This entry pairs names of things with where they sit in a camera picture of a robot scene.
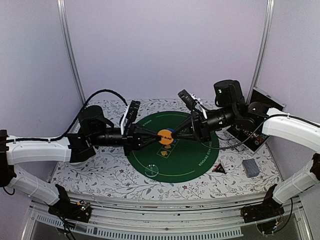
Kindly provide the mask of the clear round dealer button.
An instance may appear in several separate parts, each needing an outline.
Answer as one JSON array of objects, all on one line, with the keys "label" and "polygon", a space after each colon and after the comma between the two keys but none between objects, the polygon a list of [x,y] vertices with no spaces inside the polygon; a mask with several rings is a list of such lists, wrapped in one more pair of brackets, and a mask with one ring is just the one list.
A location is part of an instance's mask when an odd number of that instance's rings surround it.
[{"label": "clear round dealer button", "polygon": [[149,178],[154,178],[159,174],[159,168],[155,164],[148,164],[144,168],[144,173]]}]

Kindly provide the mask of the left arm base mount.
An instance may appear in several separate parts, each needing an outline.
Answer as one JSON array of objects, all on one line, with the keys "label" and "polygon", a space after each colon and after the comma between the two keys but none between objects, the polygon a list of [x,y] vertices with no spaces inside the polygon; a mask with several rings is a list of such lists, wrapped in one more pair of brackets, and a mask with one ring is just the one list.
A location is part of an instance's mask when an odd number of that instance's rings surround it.
[{"label": "left arm base mount", "polygon": [[83,200],[72,203],[70,200],[59,199],[54,205],[48,205],[48,213],[63,220],[88,223],[91,218],[92,208],[88,202]]}]

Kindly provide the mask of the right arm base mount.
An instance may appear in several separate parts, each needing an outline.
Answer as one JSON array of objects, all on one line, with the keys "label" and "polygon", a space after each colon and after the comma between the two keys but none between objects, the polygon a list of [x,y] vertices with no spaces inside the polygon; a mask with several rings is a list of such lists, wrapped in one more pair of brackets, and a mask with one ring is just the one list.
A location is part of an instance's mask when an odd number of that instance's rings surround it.
[{"label": "right arm base mount", "polygon": [[[277,203],[272,198],[264,199],[260,204],[245,205],[240,210],[240,215],[243,217],[245,223],[257,222],[275,217],[281,219],[283,214],[283,204]],[[279,224],[280,220],[274,219],[272,221],[259,223],[257,229],[264,235],[271,235],[277,231]]]}]

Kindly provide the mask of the orange big blind button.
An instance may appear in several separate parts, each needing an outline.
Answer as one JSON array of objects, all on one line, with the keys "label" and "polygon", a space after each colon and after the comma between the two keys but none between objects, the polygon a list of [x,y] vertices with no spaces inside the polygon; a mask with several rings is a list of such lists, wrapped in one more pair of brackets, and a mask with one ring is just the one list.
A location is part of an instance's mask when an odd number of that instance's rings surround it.
[{"label": "orange big blind button", "polygon": [[160,137],[159,143],[162,145],[170,145],[174,141],[172,132],[169,129],[162,129],[157,133],[157,135]]}]

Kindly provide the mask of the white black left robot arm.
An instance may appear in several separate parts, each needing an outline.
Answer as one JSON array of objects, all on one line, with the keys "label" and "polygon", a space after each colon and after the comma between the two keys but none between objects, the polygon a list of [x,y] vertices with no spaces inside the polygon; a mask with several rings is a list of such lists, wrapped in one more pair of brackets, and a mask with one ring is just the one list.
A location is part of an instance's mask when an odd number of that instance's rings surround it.
[{"label": "white black left robot arm", "polygon": [[0,131],[0,186],[14,188],[28,196],[55,208],[63,217],[74,213],[74,205],[64,187],[47,183],[26,172],[18,165],[26,162],[82,163],[96,154],[98,147],[122,147],[128,156],[158,142],[158,133],[135,123],[140,107],[139,101],[126,105],[119,127],[104,116],[99,105],[80,109],[75,121],[80,129],[77,133],[66,131],[59,137],[37,138],[8,135]]}]

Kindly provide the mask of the black red triangular card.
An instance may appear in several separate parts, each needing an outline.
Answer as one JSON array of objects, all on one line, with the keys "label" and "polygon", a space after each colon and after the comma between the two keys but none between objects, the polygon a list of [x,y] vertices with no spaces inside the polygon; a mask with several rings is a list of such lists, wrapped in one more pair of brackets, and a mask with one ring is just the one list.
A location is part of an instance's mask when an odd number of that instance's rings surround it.
[{"label": "black red triangular card", "polygon": [[226,170],[224,168],[224,166],[222,165],[222,163],[218,163],[214,169],[212,170],[212,172],[214,173],[221,173],[221,174],[226,174]]}]

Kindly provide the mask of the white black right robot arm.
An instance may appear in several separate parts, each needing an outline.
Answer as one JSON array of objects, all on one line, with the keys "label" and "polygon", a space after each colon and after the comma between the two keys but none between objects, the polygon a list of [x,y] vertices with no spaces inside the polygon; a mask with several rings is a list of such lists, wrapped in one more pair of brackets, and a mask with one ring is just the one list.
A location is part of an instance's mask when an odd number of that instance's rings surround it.
[{"label": "white black right robot arm", "polygon": [[252,134],[279,137],[305,146],[315,153],[305,167],[285,181],[268,189],[261,204],[255,206],[262,218],[269,218],[283,203],[320,182],[320,125],[284,113],[264,103],[246,104],[241,85],[237,80],[221,80],[213,84],[217,109],[208,110],[196,105],[201,100],[185,89],[179,98],[190,110],[189,117],[172,133],[174,139],[195,140],[207,147],[211,133],[236,126]]}]

